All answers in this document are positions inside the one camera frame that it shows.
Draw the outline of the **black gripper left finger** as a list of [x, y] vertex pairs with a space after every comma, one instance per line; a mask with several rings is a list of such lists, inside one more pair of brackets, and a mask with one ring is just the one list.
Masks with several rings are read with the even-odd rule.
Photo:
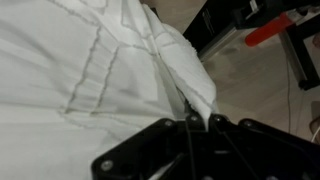
[[148, 180], [180, 154], [187, 154], [192, 131], [206, 130], [190, 105], [184, 119], [161, 118], [98, 156], [91, 164], [92, 180]]

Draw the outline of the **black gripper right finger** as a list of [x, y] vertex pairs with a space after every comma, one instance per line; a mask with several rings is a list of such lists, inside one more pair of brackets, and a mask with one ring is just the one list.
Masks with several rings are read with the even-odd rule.
[[320, 147], [253, 119], [209, 119], [215, 174], [237, 180], [320, 180]]

